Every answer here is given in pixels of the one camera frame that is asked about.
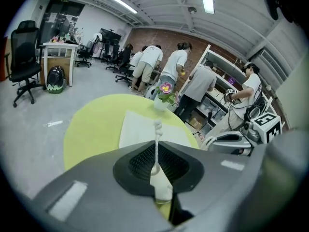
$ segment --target storage box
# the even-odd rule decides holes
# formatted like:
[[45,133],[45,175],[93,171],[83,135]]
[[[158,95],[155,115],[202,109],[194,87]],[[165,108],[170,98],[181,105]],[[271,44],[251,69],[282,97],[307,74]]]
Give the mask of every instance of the storage box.
[[[44,78],[44,58],[41,61],[42,70],[40,72],[41,83],[45,84]],[[47,59],[47,74],[54,66],[61,66],[64,70],[64,75],[67,83],[70,83],[70,58],[52,57]]]

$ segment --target ceiling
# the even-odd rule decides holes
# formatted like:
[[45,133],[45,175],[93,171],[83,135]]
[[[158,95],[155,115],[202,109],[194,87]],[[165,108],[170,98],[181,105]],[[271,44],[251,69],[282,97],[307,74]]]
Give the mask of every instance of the ceiling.
[[[113,0],[75,0],[99,7],[137,28],[169,29],[210,41],[246,59],[278,22],[271,19],[263,0],[213,0],[207,14],[202,0],[122,0],[133,14]],[[194,6],[196,14],[188,7]]]

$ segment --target gray floor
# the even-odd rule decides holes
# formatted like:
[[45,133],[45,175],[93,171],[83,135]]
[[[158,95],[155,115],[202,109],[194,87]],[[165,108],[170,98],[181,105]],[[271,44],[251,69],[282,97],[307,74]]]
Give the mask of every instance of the gray floor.
[[[115,82],[111,70],[98,60],[92,66],[75,67],[73,86],[61,94],[33,90],[35,104],[25,93],[13,108],[18,86],[0,83],[0,159],[13,188],[33,198],[48,182],[62,174],[63,138],[73,115],[98,97],[127,93],[124,81]],[[63,123],[48,127],[47,123]]]

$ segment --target white desk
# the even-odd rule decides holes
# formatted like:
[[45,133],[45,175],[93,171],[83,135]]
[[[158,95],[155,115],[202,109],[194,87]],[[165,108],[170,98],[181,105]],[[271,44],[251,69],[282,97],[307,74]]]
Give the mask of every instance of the white desk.
[[47,83],[47,60],[48,60],[48,49],[59,49],[58,55],[60,55],[60,50],[61,49],[71,49],[71,57],[70,57],[70,69],[69,69],[69,86],[72,86],[73,83],[73,67],[74,67],[74,62],[76,58],[76,53],[77,53],[77,48],[79,45],[77,44],[68,44],[68,43],[52,43],[52,42],[47,42],[43,43],[45,46],[44,50],[44,78],[45,78],[45,83]]

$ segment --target flower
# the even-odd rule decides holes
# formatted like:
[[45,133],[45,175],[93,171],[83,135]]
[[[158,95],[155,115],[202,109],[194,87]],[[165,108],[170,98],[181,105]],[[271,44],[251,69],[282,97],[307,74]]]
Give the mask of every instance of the flower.
[[164,84],[160,85],[160,90],[163,94],[168,95],[171,92],[172,84],[165,82]]

